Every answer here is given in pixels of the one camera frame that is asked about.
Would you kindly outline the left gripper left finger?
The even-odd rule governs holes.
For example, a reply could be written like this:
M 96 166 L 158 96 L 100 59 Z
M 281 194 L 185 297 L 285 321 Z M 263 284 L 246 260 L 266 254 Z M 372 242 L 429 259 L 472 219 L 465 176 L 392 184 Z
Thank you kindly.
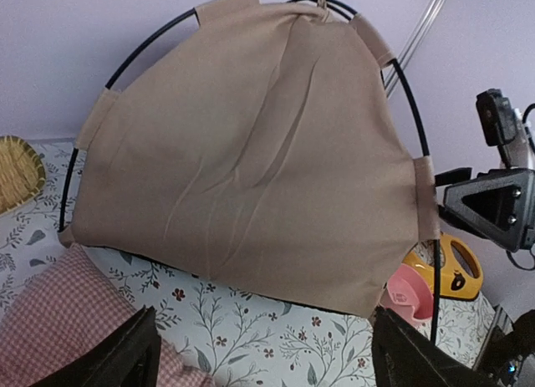
M 143 307 L 87 354 L 35 385 L 155 386 L 160 355 L 155 309 Z

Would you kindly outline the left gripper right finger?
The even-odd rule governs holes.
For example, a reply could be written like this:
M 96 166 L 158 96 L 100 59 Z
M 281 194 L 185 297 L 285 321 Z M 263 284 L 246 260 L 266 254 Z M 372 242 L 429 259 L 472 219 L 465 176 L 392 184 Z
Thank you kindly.
M 477 373 L 438 349 L 390 309 L 376 309 L 371 350 L 378 387 L 495 385 L 488 376 Z

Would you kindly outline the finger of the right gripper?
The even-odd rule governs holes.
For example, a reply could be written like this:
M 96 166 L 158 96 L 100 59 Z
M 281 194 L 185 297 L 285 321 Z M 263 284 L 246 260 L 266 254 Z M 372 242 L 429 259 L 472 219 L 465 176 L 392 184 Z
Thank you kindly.
M 534 171 L 495 169 L 471 178 L 462 167 L 435 176 L 445 188 L 439 216 L 452 227 L 509 251 L 534 245 Z

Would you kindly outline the beige fabric pet tent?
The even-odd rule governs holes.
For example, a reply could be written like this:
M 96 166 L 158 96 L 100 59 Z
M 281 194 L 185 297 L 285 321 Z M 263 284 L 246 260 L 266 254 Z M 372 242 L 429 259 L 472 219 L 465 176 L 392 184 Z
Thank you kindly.
M 360 14 L 214 0 L 125 90 L 105 87 L 63 244 L 110 247 L 228 286 L 367 317 L 440 236 L 431 156 L 396 134 Z

